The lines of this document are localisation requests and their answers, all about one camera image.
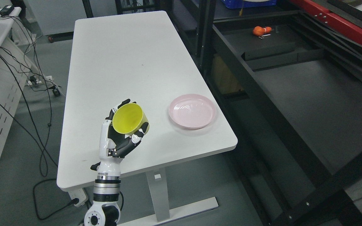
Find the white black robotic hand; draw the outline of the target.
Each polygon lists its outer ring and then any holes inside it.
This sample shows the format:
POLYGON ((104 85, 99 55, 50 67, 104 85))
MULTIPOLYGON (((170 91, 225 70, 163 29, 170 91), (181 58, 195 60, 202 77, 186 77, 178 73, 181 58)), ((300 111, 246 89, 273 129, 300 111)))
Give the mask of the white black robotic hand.
POLYGON ((126 155, 131 153, 148 133, 150 124, 145 122, 142 127, 132 135, 119 134, 112 127, 112 118, 116 111, 125 104, 136 103, 130 99, 125 99, 109 111, 101 126, 99 159, 100 162, 90 168, 97 171, 98 176, 118 176, 121 175, 120 164, 126 155))

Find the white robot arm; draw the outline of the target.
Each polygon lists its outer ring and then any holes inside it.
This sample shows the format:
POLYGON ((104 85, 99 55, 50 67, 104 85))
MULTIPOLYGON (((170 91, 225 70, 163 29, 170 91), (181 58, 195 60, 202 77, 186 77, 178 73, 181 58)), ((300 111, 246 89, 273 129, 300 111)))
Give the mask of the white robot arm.
POLYGON ((84 226, 116 226, 120 220, 118 205, 121 180, 118 176, 98 176, 94 182, 92 206, 86 212, 84 226))

